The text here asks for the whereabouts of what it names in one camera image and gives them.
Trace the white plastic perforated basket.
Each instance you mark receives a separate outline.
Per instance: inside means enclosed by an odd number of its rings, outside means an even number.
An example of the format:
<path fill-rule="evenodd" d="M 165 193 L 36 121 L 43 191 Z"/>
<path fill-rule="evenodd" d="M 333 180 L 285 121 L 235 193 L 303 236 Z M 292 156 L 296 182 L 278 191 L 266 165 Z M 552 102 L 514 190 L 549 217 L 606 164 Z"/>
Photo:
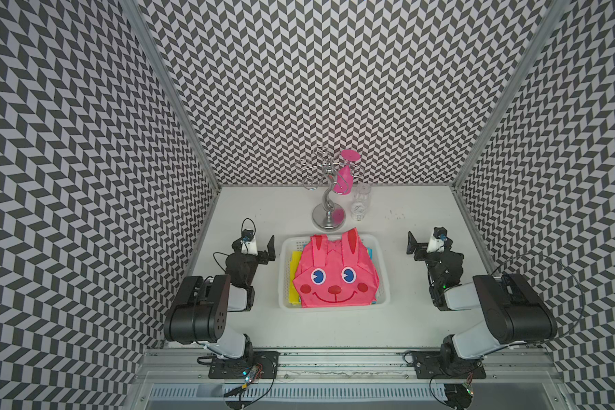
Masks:
<path fill-rule="evenodd" d="M 327 236 L 331 240 L 340 239 L 342 235 L 330 235 Z M 371 248 L 373 251 L 373 264 L 377 269 L 380 277 L 380 286 L 377 292 L 377 302 L 372 304 L 371 306 L 360 306 L 360 307 L 335 307 L 334 309 L 362 309 L 363 307 L 371 307 L 371 308 L 379 308 L 388 304 L 391 301 L 391 292 L 390 292 L 390 280 L 387 273 L 386 266 L 384 264 L 384 255 L 379 246 L 379 241 L 377 241 L 376 237 L 367 234 L 360 234 L 363 244 L 367 248 Z M 288 302 L 288 293 L 289 293 L 289 273 L 290 273 L 290 259 L 293 251 L 303 251 L 304 247 L 309 243 L 311 237 L 292 237 L 287 239 L 282 246 L 280 262 L 283 264 L 283 267 L 280 269 L 280 280 L 278 286 L 279 292 L 279 305 L 282 309 L 290 309 L 290 310 L 305 310 L 301 307 L 292 307 L 292 305 Z"/>

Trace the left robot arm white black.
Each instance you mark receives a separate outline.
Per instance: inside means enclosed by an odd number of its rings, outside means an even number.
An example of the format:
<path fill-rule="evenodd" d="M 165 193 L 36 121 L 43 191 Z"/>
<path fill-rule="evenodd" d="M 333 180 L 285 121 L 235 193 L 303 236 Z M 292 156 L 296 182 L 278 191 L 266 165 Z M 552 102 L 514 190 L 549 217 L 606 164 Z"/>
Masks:
<path fill-rule="evenodd" d="M 227 317 L 251 311 L 257 268 L 276 260 L 275 237 L 263 250 L 256 249 L 254 241 L 254 233 L 244 230 L 225 263 L 217 265 L 221 274 L 183 279 L 164 321 L 163 333 L 168 342 L 197 344 L 220 360 L 252 363 L 249 336 L 232 329 Z"/>

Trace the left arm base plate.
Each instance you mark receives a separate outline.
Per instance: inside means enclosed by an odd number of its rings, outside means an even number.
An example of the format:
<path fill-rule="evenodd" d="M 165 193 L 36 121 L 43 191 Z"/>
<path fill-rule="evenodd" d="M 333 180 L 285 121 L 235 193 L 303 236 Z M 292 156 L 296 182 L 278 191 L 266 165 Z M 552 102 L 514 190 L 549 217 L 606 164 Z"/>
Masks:
<path fill-rule="evenodd" d="M 254 351 L 249 358 L 213 359 L 208 371 L 209 379 L 244 380 L 257 372 L 258 379 L 275 379 L 280 352 Z"/>

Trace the pink cartoon raincoat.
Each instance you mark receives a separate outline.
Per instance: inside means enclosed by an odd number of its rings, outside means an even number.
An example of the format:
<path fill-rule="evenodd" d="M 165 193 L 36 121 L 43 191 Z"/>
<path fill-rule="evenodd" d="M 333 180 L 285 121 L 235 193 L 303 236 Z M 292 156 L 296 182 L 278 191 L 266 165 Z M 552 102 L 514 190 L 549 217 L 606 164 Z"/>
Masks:
<path fill-rule="evenodd" d="M 377 302 L 380 277 L 354 228 L 335 240 L 312 236 L 294 285 L 304 309 L 371 306 Z"/>

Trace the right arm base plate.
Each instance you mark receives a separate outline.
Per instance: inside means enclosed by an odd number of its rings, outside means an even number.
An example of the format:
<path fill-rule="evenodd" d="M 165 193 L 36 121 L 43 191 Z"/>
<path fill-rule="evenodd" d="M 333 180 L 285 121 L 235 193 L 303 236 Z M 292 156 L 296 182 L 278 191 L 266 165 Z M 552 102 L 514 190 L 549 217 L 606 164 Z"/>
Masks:
<path fill-rule="evenodd" d="M 457 355 L 442 356 L 434 351 L 414 351 L 412 365 L 417 378 L 483 380 L 487 373 L 481 360 L 461 359 Z"/>

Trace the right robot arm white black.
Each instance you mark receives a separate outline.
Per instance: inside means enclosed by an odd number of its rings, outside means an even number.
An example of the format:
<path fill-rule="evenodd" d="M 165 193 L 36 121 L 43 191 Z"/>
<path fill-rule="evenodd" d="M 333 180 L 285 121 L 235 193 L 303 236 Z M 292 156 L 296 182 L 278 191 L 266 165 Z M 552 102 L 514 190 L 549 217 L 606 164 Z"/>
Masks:
<path fill-rule="evenodd" d="M 477 367 L 486 355 L 557 336 L 552 311 L 523 275 L 481 274 L 463 284 L 465 257 L 452 247 L 453 240 L 443 227 L 434 228 L 426 242 L 408 233 L 407 254 L 425 263 L 434 307 L 442 312 L 478 309 L 483 314 L 478 324 L 444 338 L 436 355 L 442 369 L 450 372 L 452 367 Z"/>

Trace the yellow raincoat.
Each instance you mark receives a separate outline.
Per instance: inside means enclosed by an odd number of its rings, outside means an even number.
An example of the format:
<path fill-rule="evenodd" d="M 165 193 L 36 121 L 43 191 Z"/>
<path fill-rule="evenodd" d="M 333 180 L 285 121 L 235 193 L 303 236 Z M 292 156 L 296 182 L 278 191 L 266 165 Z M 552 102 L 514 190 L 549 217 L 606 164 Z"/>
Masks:
<path fill-rule="evenodd" d="M 302 258 L 302 251 L 293 251 L 290 259 L 290 273 L 289 273 L 289 293 L 288 302 L 292 307 L 301 307 L 302 302 L 294 285 L 294 280 L 297 276 L 297 270 Z"/>

